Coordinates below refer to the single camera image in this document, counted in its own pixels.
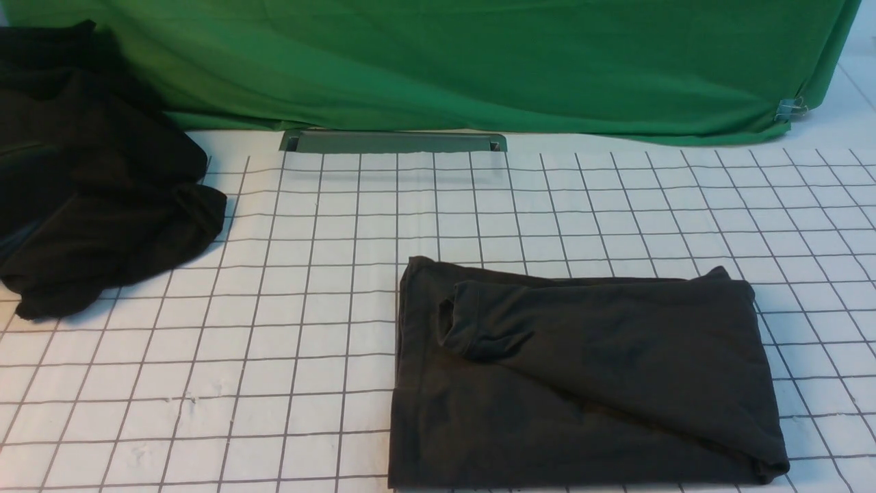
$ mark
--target dark fabric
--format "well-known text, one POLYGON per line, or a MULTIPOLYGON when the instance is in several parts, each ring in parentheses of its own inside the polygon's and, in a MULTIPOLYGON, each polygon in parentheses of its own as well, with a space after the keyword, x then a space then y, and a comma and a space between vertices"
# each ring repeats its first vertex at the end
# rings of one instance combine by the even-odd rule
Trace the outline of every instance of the dark fabric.
POLYGON ((410 260, 391 488, 768 483, 788 457, 754 293, 410 260))
POLYGON ((88 69, 94 27, 0 29, 0 281, 22 318, 81 311, 223 228, 204 152, 135 80, 88 69))

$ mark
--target fabric fold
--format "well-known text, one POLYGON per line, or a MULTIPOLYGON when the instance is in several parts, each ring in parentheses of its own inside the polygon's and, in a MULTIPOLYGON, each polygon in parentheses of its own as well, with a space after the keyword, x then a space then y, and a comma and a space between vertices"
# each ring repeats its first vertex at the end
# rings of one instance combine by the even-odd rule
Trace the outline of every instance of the fabric fold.
POLYGON ((753 291, 413 258, 390 485, 766 483, 788 457, 753 291))

